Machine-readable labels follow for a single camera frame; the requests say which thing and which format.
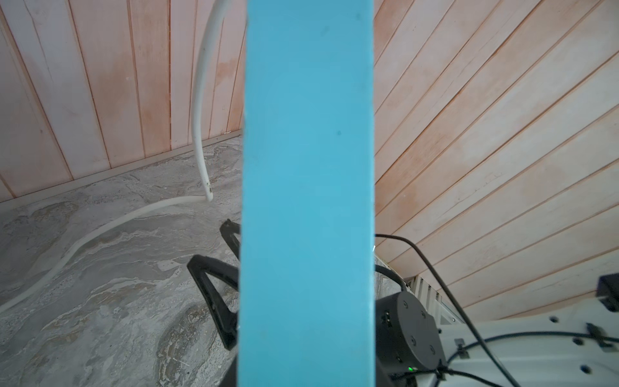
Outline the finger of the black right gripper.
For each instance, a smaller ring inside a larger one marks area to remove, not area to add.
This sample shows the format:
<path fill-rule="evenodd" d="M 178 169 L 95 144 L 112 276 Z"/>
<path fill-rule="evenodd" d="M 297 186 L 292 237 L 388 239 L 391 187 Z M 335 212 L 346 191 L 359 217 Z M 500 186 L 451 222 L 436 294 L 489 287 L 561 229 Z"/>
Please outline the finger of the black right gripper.
<path fill-rule="evenodd" d="M 214 325 L 225 349 L 232 350 L 238 342 L 238 313 L 231 311 L 217 291 L 209 275 L 216 277 L 239 292 L 240 271 L 217 259 L 194 255 L 187 268 L 209 308 Z"/>
<path fill-rule="evenodd" d="M 240 224 L 227 219 L 219 228 L 220 234 L 237 259 L 240 259 Z"/>

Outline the blue power strip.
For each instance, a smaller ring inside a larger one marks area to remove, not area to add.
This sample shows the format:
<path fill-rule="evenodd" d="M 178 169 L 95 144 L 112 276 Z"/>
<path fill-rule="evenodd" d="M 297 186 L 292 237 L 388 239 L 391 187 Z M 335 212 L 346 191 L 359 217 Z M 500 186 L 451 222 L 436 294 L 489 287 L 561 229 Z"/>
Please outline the blue power strip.
<path fill-rule="evenodd" d="M 248 3 L 241 386 L 373 386 L 370 1 Z"/>

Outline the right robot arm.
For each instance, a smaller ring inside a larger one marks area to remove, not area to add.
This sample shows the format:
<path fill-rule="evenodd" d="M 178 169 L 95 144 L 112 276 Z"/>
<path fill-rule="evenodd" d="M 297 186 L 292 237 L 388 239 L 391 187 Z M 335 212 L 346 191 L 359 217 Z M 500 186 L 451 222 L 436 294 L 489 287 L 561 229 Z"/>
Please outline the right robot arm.
<path fill-rule="evenodd" d="M 244 216 L 220 228 L 239 261 L 187 267 L 225 349 L 223 386 L 615 386 L 618 314 L 598 298 L 551 314 L 438 327 L 412 294 L 377 301 L 373 217 Z"/>

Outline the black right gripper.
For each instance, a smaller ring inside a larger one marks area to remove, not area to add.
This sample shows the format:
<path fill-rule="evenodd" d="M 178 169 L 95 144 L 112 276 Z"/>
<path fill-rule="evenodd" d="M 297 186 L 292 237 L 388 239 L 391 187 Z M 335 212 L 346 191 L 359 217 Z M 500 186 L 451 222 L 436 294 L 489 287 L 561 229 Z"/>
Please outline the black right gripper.
<path fill-rule="evenodd" d="M 376 385 L 415 386 L 416 377 L 447 366 L 438 327 L 402 278 L 379 265 L 375 271 L 401 288 L 376 301 Z"/>

